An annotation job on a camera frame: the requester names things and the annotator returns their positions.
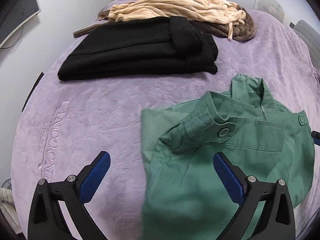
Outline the green button-up shirt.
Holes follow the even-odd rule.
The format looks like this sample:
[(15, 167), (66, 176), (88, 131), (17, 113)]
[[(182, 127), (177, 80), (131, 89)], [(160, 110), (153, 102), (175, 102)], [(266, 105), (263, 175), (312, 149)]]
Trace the green button-up shirt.
[(312, 187), (315, 146), (304, 111), (261, 78), (237, 75), (223, 93), (141, 113), (146, 172), (142, 239), (240, 239), (273, 198), (284, 211)]

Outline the lavender plush bed blanket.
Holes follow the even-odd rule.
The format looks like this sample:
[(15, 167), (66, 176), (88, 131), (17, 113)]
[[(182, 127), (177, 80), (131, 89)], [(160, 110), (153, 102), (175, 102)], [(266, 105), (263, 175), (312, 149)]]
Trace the lavender plush bed blanket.
[(139, 239), (145, 171), (140, 114), (224, 92), (236, 74), (263, 78), (272, 96), (293, 112), (305, 111), (319, 130), (319, 71), (308, 46), (271, 15), (250, 10), (257, 27), (245, 43), (217, 38), (218, 71), (172, 76), (124, 76), (61, 82), (62, 55), (44, 74), (17, 125), (11, 183), (23, 232), (37, 182), (77, 174), (101, 151), (111, 167), (87, 210), (108, 239)]

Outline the grey chair backrest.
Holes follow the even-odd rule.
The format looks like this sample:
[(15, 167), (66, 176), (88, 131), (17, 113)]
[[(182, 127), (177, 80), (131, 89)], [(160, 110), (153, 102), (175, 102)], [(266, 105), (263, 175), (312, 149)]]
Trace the grey chair backrest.
[(309, 49), (311, 62), (319, 70), (320, 67), (320, 35), (306, 23), (304, 20), (298, 21), (297, 24), (290, 23), (290, 27), (306, 43)]

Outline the black folded garment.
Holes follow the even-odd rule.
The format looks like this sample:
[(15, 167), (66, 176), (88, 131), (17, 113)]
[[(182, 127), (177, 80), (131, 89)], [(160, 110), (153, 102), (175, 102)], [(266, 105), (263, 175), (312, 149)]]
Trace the black folded garment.
[(91, 31), (68, 55), (61, 81), (127, 75), (217, 73), (218, 48), (184, 17), (108, 23)]

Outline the beige knitted sweater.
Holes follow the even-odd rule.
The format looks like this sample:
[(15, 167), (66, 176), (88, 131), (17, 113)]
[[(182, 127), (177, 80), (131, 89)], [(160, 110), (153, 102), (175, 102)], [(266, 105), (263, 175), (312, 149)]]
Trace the beige knitted sweater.
[(246, 13), (238, 4), (227, 0), (136, 0), (115, 4), (108, 11), (108, 19), (114, 22), (145, 20), (154, 17), (181, 16), (189, 21), (225, 24), (229, 40), (233, 27), (244, 24)]

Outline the wall-mounted dark monitor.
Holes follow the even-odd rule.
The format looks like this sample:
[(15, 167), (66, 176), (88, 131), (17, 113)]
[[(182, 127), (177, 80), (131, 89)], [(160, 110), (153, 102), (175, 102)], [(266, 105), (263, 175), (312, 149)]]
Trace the wall-mounted dark monitor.
[(1, 23), (1, 48), (26, 22), (40, 13), (37, 0), (17, 0)]

